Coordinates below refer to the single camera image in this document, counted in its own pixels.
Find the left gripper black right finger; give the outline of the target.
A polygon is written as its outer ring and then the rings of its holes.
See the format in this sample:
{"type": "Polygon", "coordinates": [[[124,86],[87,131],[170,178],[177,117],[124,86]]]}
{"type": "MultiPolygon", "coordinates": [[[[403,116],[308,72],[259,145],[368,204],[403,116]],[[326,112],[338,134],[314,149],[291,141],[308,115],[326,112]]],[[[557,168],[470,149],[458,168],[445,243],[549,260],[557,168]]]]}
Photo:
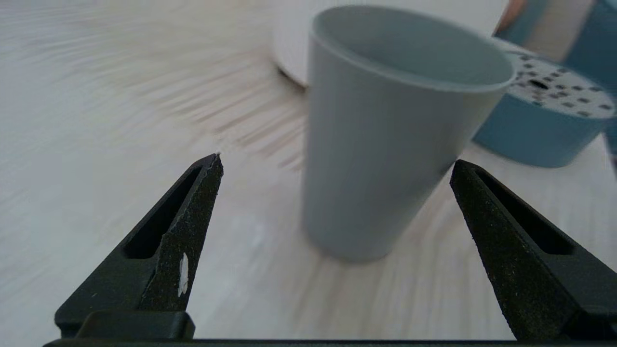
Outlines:
{"type": "Polygon", "coordinates": [[[617,275],[482,167],[450,187],[517,340],[614,341],[617,275]]]}

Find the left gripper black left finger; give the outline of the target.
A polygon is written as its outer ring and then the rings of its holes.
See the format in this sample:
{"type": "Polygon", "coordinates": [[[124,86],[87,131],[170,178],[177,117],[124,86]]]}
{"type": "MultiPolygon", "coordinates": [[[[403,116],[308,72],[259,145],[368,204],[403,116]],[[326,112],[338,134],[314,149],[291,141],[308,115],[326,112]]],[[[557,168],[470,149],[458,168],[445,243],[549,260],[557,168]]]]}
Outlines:
{"type": "Polygon", "coordinates": [[[188,167],[56,311],[63,338],[100,310],[187,309],[223,174],[218,153],[188,167]]]}

